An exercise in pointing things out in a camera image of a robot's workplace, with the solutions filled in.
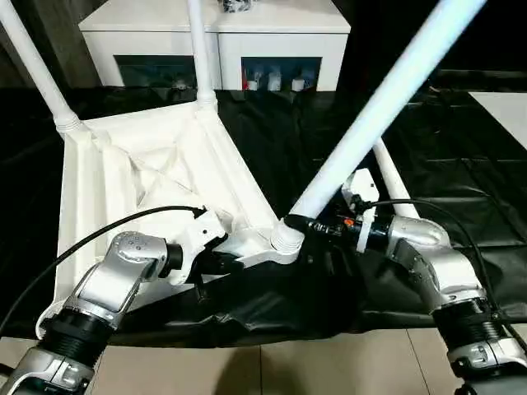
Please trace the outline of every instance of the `white tile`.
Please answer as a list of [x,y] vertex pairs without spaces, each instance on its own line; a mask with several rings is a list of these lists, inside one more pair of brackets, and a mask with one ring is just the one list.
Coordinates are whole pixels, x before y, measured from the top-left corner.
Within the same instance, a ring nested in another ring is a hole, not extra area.
[[409,329],[408,334],[431,395],[452,395],[463,380],[452,373],[446,345],[435,328]]
[[108,347],[94,395],[259,395],[259,348]]
[[[26,351],[35,344],[35,340],[3,337],[0,341],[0,362],[12,368],[16,367]],[[7,378],[0,376],[0,386],[3,386],[6,380]]]
[[522,336],[524,340],[527,340],[527,323],[517,323],[513,326],[520,336]]
[[426,395],[404,330],[262,346],[264,395]]
[[471,95],[527,148],[527,93],[472,92]]

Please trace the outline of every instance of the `black tarp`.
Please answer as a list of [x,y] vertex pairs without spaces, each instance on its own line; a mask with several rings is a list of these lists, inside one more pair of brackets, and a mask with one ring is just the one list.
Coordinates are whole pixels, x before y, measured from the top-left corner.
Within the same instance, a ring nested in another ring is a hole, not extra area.
[[[36,91],[0,91],[0,315],[56,253],[63,144]],[[82,119],[187,100],[162,89],[68,92]],[[226,129],[278,216],[287,213],[363,102],[347,93],[218,92]],[[417,94],[385,134],[408,190],[451,210],[483,250],[498,301],[527,322],[527,151],[466,93]],[[371,155],[367,165],[379,186]],[[338,197],[323,216],[341,212]],[[426,208],[469,256],[458,229]],[[32,336],[52,298],[44,280],[15,314],[8,334]],[[378,253],[305,243],[298,263],[263,263],[130,313],[116,344],[232,346],[339,332],[432,325],[397,268]]]

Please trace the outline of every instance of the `white pole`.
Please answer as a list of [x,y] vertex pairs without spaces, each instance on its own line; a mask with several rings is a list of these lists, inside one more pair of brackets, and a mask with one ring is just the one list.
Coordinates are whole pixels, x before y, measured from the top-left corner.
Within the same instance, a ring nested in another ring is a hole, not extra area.
[[11,0],[0,0],[0,21],[51,110],[57,130],[66,132],[81,127],[79,118],[69,108],[60,89],[51,77]]
[[190,33],[194,50],[194,67],[198,81],[198,104],[201,107],[217,106],[216,94],[212,90],[211,74],[208,70],[207,44],[203,24],[202,0],[187,0],[189,5]]
[[[408,190],[382,138],[373,146],[373,152],[379,164],[380,173],[382,174],[386,189],[388,189],[389,197],[392,199],[409,199],[410,195],[408,194]],[[395,204],[394,210],[398,216],[419,218],[419,214],[413,204]]]
[[[291,213],[309,217],[320,214],[485,2],[440,0]],[[300,232],[287,228],[283,222],[275,227],[271,237],[274,248],[284,252],[298,249],[302,240]]]

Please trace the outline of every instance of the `black ribbed joint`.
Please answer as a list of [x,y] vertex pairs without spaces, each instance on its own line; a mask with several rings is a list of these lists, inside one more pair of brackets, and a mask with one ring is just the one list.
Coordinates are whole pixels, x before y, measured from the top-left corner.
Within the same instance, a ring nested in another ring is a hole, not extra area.
[[492,318],[492,313],[486,299],[472,299],[436,310],[432,316],[446,346],[452,351],[505,337],[505,329]]
[[108,323],[74,310],[63,309],[44,324],[39,347],[93,367],[114,329]]

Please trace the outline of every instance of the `white cabinet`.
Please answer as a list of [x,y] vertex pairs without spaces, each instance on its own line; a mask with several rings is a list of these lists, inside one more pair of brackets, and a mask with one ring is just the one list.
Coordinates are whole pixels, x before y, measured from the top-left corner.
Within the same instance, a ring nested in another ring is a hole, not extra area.
[[[201,1],[215,89],[335,90],[350,26],[331,0]],[[195,85],[185,0],[109,0],[79,27],[103,85]]]

